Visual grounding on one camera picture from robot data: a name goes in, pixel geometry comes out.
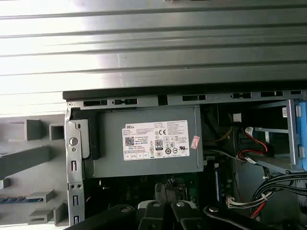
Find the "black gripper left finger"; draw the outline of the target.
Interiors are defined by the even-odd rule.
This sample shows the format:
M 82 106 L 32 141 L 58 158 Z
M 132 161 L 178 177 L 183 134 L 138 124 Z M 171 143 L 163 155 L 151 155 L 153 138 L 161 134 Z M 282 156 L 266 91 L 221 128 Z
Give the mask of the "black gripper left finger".
M 120 204 L 69 227 L 70 230 L 163 230 L 166 203 L 158 193 L 166 194 L 166 185 L 155 185 L 155 200 L 143 201 L 135 209 Z

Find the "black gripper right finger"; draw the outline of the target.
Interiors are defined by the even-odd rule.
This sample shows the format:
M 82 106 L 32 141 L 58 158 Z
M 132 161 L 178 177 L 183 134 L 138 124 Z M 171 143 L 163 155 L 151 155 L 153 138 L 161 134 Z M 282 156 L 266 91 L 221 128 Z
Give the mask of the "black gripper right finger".
M 218 201 L 218 183 L 201 183 L 200 206 L 193 208 L 187 201 L 171 204 L 175 227 L 183 230 L 305 230 L 299 222 L 298 202 L 307 190 L 284 182 L 264 182 L 249 202 L 238 202 L 225 196 Z

